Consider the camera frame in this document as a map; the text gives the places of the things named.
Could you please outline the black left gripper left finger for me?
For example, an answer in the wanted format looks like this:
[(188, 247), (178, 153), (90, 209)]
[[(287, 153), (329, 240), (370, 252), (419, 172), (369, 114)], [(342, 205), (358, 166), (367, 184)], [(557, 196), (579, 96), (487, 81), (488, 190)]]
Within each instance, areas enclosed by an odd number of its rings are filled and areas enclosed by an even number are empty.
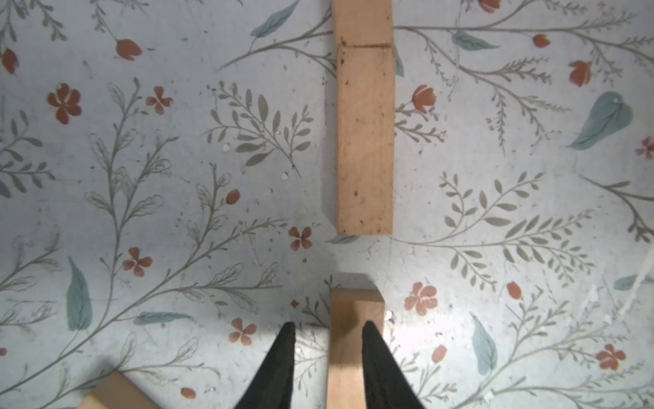
[(296, 326), (289, 321), (281, 327), (250, 386), (236, 409), (289, 409), (293, 394)]

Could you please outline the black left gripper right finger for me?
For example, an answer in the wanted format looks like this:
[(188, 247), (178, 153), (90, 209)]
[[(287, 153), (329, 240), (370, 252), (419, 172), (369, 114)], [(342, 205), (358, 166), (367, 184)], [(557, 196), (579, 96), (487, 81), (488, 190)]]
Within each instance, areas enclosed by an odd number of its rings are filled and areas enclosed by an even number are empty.
[(368, 409), (424, 409), (371, 320), (362, 330), (362, 365)]

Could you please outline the natural wooden block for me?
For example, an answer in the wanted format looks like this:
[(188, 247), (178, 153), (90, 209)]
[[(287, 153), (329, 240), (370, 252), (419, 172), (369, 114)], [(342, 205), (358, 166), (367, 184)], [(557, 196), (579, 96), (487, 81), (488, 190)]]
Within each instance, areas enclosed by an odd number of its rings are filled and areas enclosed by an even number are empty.
[(337, 62), (337, 232), (347, 236), (390, 235), (393, 47), (340, 47)]
[(385, 301), (378, 290), (337, 288), (330, 293), (330, 346), (326, 406), (365, 408), (362, 332), (383, 328)]
[(349, 47), (388, 47), (393, 43), (391, 0), (333, 0), (334, 39)]
[(110, 374), (77, 409), (159, 409), (159, 406), (119, 372)]

